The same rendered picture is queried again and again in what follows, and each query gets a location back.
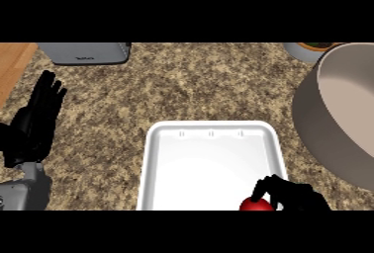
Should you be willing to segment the white tray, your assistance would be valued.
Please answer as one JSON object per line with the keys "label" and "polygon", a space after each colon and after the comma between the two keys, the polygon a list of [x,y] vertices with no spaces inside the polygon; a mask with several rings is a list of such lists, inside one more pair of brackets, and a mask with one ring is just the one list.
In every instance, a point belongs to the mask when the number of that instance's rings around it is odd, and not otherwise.
{"label": "white tray", "polygon": [[268,176],[287,178],[263,121],[163,121],[147,134],[139,211],[237,211]]}

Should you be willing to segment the grey toaster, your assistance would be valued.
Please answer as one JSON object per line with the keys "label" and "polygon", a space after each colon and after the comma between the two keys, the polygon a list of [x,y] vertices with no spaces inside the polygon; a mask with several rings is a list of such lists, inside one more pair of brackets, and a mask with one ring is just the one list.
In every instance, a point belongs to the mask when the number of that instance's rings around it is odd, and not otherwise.
{"label": "grey toaster", "polygon": [[39,42],[56,65],[121,64],[127,61],[129,42]]}

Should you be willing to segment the wooden cutting board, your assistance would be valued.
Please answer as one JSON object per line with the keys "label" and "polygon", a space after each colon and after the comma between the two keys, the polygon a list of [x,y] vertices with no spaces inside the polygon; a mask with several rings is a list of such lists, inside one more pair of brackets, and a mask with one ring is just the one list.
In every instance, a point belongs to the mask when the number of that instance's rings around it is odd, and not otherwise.
{"label": "wooden cutting board", "polygon": [[37,48],[34,42],[0,42],[0,108],[6,103]]}

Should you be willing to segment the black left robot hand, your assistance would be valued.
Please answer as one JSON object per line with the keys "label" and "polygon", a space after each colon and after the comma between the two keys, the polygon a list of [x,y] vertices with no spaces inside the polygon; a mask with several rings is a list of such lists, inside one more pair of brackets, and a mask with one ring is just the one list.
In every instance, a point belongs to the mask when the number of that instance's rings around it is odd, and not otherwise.
{"label": "black left robot hand", "polygon": [[42,162],[49,156],[65,93],[62,82],[46,70],[34,86],[28,105],[18,110],[8,125],[0,123],[0,152],[8,168],[25,162]]}

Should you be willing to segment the red tomato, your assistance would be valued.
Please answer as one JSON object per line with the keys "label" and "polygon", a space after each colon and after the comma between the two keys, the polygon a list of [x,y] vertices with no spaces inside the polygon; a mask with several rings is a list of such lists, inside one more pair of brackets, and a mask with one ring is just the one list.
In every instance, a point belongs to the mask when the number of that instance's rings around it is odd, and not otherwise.
{"label": "red tomato", "polygon": [[241,205],[240,209],[243,211],[274,211],[274,207],[269,204],[269,202],[265,199],[260,199],[257,202],[255,202],[250,198],[247,198]]}

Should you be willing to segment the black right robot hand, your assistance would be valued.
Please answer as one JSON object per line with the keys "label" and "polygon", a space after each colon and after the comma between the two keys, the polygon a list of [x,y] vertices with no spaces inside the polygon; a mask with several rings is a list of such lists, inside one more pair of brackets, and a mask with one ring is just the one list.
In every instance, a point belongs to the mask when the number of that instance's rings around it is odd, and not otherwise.
{"label": "black right robot hand", "polygon": [[311,184],[284,180],[277,174],[266,176],[256,183],[252,201],[257,202],[265,194],[271,196],[271,206],[284,206],[284,211],[330,211],[330,206],[321,193]]}

